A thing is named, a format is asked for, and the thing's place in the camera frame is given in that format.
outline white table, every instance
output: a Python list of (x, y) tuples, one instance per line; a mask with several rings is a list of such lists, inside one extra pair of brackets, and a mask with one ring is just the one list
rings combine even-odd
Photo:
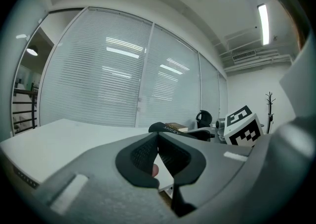
[[(61, 119), (9, 138), (0, 143), (0, 148), (16, 168), (41, 184), (91, 148), (146, 133), (148, 128), (108, 127)], [(173, 184), (173, 177), (159, 155), (155, 164), (159, 167), (155, 178), (161, 191)]]

